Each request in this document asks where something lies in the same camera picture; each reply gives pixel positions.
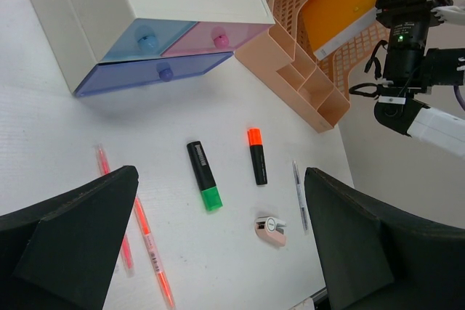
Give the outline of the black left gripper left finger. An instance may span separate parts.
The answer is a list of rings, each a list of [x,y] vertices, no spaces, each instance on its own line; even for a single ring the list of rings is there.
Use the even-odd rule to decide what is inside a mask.
[[[101,309],[138,184],[123,166],[1,216],[1,308]]]

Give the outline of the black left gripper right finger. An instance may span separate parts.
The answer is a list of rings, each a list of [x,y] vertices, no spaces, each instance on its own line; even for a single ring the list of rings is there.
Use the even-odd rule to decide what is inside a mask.
[[[463,309],[464,230],[308,168],[304,191],[332,309]]]

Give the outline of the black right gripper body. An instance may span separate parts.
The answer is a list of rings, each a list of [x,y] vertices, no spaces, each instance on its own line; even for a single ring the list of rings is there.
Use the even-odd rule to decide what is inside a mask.
[[[376,0],[376,20],[389,29],[400,23],[421,23],[430,28],[442,24],[433,9],[452,5],[453,0]]]

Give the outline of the peach plastic desk organizer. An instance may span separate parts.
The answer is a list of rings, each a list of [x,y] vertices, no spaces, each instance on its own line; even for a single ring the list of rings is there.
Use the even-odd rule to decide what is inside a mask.
[[[350,108],[348,76],[389,36],[376,22],[336,46],[325,59],[312,52],[302,7],[308,0],[267,0],[275,24],[237,49],[235,58],[316,132],[332,129]]]

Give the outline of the pink drawer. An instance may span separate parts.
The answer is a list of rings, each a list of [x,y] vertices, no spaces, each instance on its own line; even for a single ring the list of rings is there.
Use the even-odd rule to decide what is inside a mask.
[[[199,22],[176,40],[163,57],[234,52],[271,24]]]

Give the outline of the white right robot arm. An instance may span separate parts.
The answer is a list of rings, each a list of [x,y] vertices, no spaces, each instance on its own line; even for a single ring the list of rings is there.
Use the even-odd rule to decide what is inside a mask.
[[[464,8],[453,0],[376,0],[376,20],[389,29],[377,43],[387,51],[384,63],[373,53],[365,72],[375,70],[375,83],[349,89],[351,95],[373,98],[375,119],[399,134],[464,157],[464,120],[433,108],[415,96],[434,86],[452,86],[460,105],[464,85],[464,49],[427,49],[429,29],[443,23],[464,24]],[[365,88],[372,87],[371,93]]]

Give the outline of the orange gel pen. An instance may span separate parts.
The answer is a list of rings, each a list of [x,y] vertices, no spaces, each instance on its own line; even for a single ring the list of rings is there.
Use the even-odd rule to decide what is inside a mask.
[[[161,263],[160,255],[155,245],[155,240],[151,232],[150,225],[148,223],[147,217],[142,207],[142,203],[138,196],[136,196],[134,201],[134,212],[167,309],[175,309],[176,305],[174,301],[174,296],[172,294],[166,273],[164,271],[164,267]]]

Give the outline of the green cap black highlighter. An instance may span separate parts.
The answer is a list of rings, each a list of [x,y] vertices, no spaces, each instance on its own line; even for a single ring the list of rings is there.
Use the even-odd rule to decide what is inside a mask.
[[[212,212],[221,208],[221,197],[203,145],[200,141],[194,141],[188,143],[186,148],[206,210]]]

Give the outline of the orange cap black highlighter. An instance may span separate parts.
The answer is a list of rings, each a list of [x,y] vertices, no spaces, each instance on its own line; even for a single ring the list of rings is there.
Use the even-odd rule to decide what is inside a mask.
[[[256,184],[258,186],[266,185],[267,171],[261,131],[258,128],[251,128],[247,131],[247,134]]]

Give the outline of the light blue drawer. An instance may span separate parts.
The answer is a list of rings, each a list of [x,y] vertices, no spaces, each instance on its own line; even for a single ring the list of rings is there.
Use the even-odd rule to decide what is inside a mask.
[[[119,36],[102,62],[158,58],[195,24],[195,21],[137,18]]]

